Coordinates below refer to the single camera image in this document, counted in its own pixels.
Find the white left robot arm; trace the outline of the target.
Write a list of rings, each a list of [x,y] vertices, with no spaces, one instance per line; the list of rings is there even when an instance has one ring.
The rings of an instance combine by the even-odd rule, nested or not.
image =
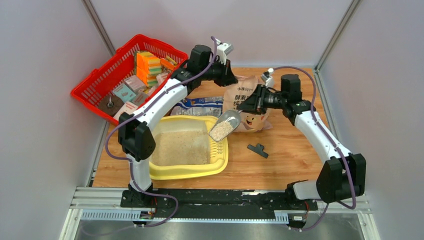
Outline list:
[[[153,130],[179,101],[185,99],[202,81],[213,81],[226,87],[237,83],[231,70],[230,43],[218,42],[213,50],[206,45],[196,45],[189,59],[175,69],[161,89],[132,114],[119,117],[118,143],[130,166],[130,185],[136,190],[133,200],[140,207],[148,207],[153,201],[151,192],[149,157],[156,148]]]

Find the metal litter scoop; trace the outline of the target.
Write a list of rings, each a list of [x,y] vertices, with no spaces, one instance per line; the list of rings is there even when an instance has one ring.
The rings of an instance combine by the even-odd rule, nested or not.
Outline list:
[[[234,132],[241,122],[241,111],[225,111],[209,131],[209,136],[215,142],[220,142]]]

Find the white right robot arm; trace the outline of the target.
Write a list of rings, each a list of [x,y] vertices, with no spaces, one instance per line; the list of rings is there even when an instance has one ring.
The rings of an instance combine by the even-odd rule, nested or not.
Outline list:
[[[302,98],[301,81],[297,74],[281,76],[281,89],[271,90],[257,85],[253,93],[236,109],[259,115],[268,109],[282,110],[309,141],[320,160],[322,169],[316,180],[301,180],[288,184],[286,205],[299,209],[305,200],[321,200],[327,204],[346,199],[354,200],[365,193],[366,160],[360,153],[353,154],[329,131],[309,100]]]

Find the black bag clip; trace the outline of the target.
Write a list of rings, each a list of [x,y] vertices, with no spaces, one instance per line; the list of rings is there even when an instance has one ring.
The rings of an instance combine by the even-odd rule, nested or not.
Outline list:
[[[259,156],[265,158],[265,159],[267,159],[269,157],[269,154],[264,151],[265,150],[265,147],[262,144],[260,144],[260,143],[257,143],[256,145],[249,144],[247,146],[247,148],[249,150],[251,150],[252,152],[258,154]]]

